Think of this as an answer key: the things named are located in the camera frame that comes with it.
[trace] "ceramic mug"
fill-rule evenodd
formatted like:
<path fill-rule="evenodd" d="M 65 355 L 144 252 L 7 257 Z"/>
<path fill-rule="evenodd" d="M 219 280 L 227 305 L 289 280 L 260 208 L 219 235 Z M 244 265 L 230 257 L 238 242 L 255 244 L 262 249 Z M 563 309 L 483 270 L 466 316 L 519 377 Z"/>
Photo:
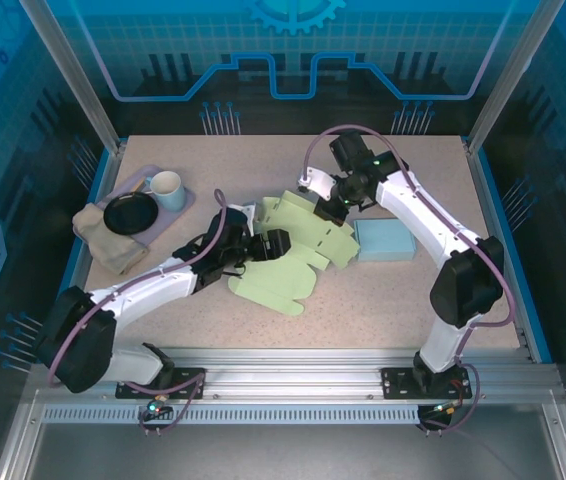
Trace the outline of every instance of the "ceramic mug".
<path fill-rule="evenodd" d="M 179 212 L 185 207 L 187 196 L 181 177 L 176 172 L 165 170 L 153 177 L 147 177 L 145 182 L 159 204 L 171 212 Z"/>

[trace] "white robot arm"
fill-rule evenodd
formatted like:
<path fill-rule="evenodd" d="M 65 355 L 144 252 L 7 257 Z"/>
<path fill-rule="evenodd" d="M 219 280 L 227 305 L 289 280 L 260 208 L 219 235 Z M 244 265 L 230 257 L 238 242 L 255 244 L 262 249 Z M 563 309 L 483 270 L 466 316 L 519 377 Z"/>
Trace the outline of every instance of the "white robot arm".
<path fill-rule="evenodd" d="M 378 204 L 392 212 L 414 234 L 430 254 L 439 270 L 439 277 L 430 293 L 436 316 L 430 335 L 415 358 L 415 376 L 421 377 L 426 391 L 437 374 L 455 365 L 459 345 L 468 329 L 489 311 L 503 291 L 487 266 L 458 238 L 463 234 L 478 245 L 497 267 L 503 269 L 503 247 L 490 237 L 482 240 L 465 228 L 420 185 L 408 171 L 405 178 L 396 158 L 385 152 L 375 156 L 367 149 L 360 134 L 340 135 L 330 144 L 345 178 L 330 176 L 316 168 L 308 168 L 307 176 L 298 181 L 301 191 L 319 195 L 315 213 L 326 220 L 342 224 L 349 208 L 364 210 Z M 436 208 L 456 233 L 428 208 L 414 192 Z"/>
<path fill-rule="evenodd" d="M 34 342 L 37 358 L 55 370 L 74 393 L 99 381 L 152 384 L 159 389 L 169 386 L 162 378 L 169 382 L 173 365 L 160 350 L 148 344 L 124 347 L 116 344 L 116 338 L 155 308 L 193 295 L 223 274 L 231 275 L 225 272 L 228 267 L 240 268 L 247 260 L 267 261 L 284 255 L 291 246 L 288 233 L 271 230 L 255 234 L 255 210 L 256 205 L 228 206 L 222 225 L 219 213 L 207 233 L 176 250 L 158 267 L 124 283 L 92 292 L 71 287 L 61 293 Z M 64 348 L 72 330 L 92 310 L 89 321 Z M 52 368 L 59 352 L 60 361 Z"/>

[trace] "black bowl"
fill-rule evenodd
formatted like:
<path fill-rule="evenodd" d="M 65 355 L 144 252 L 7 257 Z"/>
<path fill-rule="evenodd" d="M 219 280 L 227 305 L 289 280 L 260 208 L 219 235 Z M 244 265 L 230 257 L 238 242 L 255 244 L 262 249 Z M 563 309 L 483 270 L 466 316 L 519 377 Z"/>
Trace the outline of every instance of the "black bowl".
<path fill-rule="evenodd" d="M 105 226 L 119 235 L 134 235 L 150 228 L 159 216 L 156 201 L 147 193 L 119 195 L 105 207 Z"/>

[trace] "blue block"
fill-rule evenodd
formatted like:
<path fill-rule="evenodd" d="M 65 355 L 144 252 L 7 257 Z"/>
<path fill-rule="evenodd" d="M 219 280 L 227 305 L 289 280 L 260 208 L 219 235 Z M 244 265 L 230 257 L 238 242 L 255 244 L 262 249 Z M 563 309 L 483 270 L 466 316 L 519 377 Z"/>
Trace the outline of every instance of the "blue block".
<path fill-rule="evenodd" d="M 360 262 L 412 260 L 416 254 L 414 236 L 396 218 L 354 220 L 354 232 Z"/>

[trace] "towel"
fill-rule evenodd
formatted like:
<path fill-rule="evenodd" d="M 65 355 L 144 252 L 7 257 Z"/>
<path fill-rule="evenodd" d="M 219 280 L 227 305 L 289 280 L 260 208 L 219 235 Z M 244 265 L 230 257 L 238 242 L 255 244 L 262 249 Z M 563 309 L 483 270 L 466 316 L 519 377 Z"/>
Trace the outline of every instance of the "towel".
<path fill-rule="evenodd" d="M 126 274 L 148 249 L 132 237 L 110 231 L 103 222 L 103 210 L 88 203 L 72 219 L 74 231 L 87 243 L 92 257 L 118 275 Z"/>

